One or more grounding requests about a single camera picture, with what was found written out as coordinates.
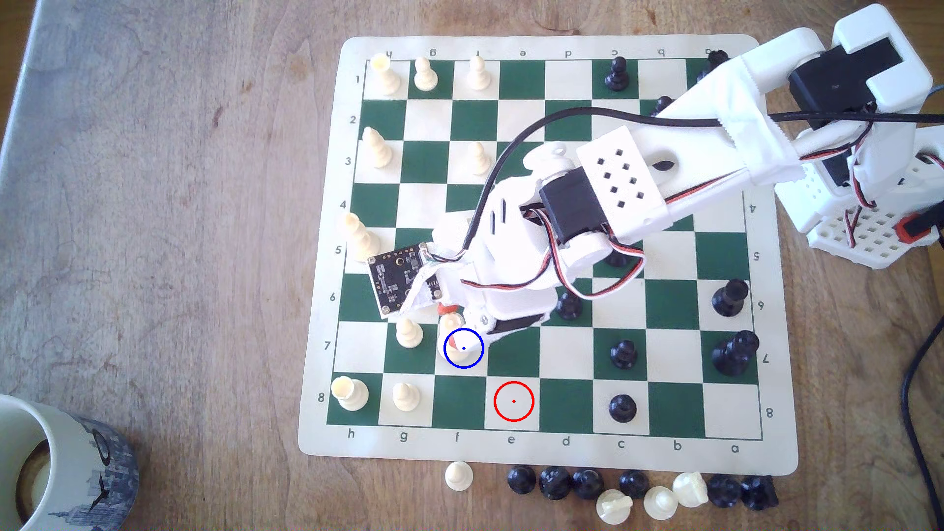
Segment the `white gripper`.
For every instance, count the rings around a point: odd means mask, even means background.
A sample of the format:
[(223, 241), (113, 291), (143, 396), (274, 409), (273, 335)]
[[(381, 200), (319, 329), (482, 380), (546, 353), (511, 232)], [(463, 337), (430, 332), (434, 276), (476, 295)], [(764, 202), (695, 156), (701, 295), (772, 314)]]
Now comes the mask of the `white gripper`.
[[(480, 225), (454, 265), (436, 276), (437, 318), (462, 315), (492, 343), (549, 319), (555, 289), (593, 300), (620, 291), (644, 268), (640, 247), (622, 240), (642, 210), (644, 160), (638, 151), (530, 151), (522, 177), (503, 179), (485, 199)], [(583, 293), (573, 282), (611, 254), (629, 268), (612, 284)]]

